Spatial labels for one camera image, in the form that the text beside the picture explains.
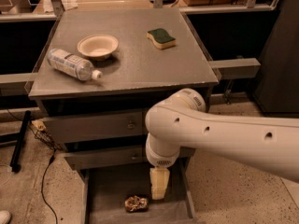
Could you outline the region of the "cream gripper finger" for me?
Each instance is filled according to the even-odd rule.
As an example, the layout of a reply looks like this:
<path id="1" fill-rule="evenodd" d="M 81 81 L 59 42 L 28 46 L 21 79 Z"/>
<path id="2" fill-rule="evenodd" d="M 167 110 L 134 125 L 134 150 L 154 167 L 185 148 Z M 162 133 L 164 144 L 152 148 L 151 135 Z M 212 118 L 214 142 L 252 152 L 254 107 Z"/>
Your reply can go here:
<path id="1" fill-rule="evenodd" d="M 170 171 L 167 168 L 150 168 L 151 197 L 153 200 L 162 200 L 166 194 Z"/>

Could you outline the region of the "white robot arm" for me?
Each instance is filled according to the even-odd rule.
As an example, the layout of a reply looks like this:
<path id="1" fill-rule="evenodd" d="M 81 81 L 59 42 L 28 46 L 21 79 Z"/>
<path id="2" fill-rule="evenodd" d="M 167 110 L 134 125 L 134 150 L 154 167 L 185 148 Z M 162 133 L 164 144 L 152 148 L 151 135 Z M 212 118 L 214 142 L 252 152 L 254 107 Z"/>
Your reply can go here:
<path id="1" fill-rule="evenodd" d="M 299 180 L 299 119 L 222 116 L 203 97 L 182 89 L 146 114 L 146 156 L 167 169 L 182 147 L 199 148 L 293 182 Z"/>

